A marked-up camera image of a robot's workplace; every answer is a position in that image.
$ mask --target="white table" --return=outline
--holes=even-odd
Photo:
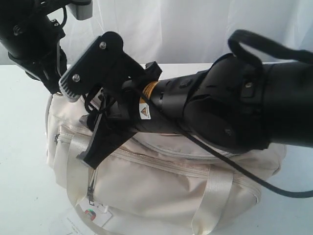
[[[162,67],[172,68],[166,74],[171,77],[209,65]],[[0,234],[47,235],[51,222],[70,208],[65,190],[56,185],[52,169],[45,164],[49,94],[16,66],[0,66],[0,82]],[[281,172],[270,182],[290,190],[313,189],[312,158],[312,149],[289,146]],[[313,199],[290,199],[263,189],[257,206],[214,235],[310,235],[312,218]]]

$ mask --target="bag handle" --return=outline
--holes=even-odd
[[[192,219],[194,235],[207,235],[221,219],[228,202],[234,174],[211,165],[202,201]]]
[[[67,157],[67,196],[81,220],[98,235],[120,235],[105,230],[94,224],[84,213],[79,203],[85,199],[89,184],[89,173],[92,168],[84,165],[76,157],[88,147],[89,137],[75,134]]]

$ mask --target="robotic arm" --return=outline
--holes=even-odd
[[[11,60],[52,93],[71,102],[85,99],[82,122],[93,131],[79,158],[97,168],[137,132],[183,134],[268,189],[287,192],[259,179],[205,143],[231,153],[265,149],[273,143],[313,147],[313,54],[288,49],[255,33],[237,30],[229,38],[233,53],[196,74],[158,81],[156,62],[142,68],[123,51],[122,38],[107,32],[96,38],[67,70],[59,46],[70,5],[74,16],[92,16],[90,0],[11,0],[0,9],[0,42]],[[64,21],[47,14],[62,8]],[[288,63],[262,64],[240,44]],[[94,98],[100,108],[92,107]]]

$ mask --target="white curtain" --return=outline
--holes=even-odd
[[[227,39],[236,29],[313,51],[313,0],[94,0],[93,8],[93,18],[83,22],[69,15],[61,41],[69,63],[106,31],[118,32],[140,63],[214,62],[229,52]],[[61,22],[62,11],[50,17]],[[8,63],[0,47],[0,64]]]

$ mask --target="cream duffel bag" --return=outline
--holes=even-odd
[[[58,94],[50,99],[47,162],[80,218],[96,234],[116,233],[107,230],[111,220],[101,227],[90,219],[80,204],[86,197],[121,218],[121,228],[131,223],[139,231],[146,229],[143,234],[153,234],[169,226],[171,234],[189,229],[190,235],[209,234],[261,200],[257,183],[183,136],[138,133],[96,170],[88,168],[76,159],[92,134],[79,122],[86,114],[80,99],[69,103]],[[267,150],[236,156],[219,152],[268,179],[279,171],[286,148],[271,144]],[[128,230],[130,234],[138,233]]]

